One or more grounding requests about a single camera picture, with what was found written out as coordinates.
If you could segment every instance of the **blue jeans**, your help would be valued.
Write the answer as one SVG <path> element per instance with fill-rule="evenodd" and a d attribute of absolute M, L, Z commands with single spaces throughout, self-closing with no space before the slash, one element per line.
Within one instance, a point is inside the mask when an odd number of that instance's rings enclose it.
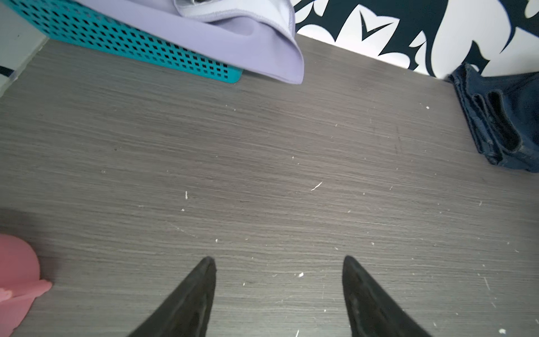
<path fill-rule="evenodd" d="M 449 79 L 477 151 L 493 165 L 539 172 L 539 72 L 482 77 L 462 64 Z"/>

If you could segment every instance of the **pink plastic object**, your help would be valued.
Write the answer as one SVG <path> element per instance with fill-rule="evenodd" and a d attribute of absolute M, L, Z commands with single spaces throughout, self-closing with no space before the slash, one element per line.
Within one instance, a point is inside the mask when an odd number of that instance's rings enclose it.
<path fill-rule="evenodd" d="M 52 283 L 39 279 L 39 261 L 23 240 L 0 234 L 0 337 L 8 337 L 37 296 Z"/>

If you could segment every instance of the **purple cloth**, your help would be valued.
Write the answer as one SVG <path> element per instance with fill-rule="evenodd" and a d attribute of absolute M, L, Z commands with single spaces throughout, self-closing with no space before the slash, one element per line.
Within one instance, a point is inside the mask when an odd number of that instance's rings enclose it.
<path fill-rule="evenodd" d="M 106 16 L 197 53 L 286 83 L 303 81 L 294 39 L 249 17 L 212 23 L 181 17 L 172 0 L 77 0 Z"/>

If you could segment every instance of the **wooden floor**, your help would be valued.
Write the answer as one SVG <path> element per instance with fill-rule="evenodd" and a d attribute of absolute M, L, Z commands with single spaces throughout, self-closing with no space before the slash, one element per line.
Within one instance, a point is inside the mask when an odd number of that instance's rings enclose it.
<path fill-rule="evenodd" d="M 125 336 L 207 255 L 208 336 L 349 336 L 345 255 L 433 336 L 539 335 L 539 175 L 449 83 L 299 44 L 299 86 L 45 45 L 0 99 L 0 232 L 54 282 L 14 337 Z"/>

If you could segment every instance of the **teal plastic basket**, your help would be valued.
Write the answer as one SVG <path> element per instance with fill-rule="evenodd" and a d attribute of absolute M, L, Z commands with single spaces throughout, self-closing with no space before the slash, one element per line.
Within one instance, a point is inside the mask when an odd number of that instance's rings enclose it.
<path fill-rule="evenodd" d="M 0 1 L 55 40 L 228 83 L 237 82 L 243 71 L 159 39 L 71 0 Z"/>

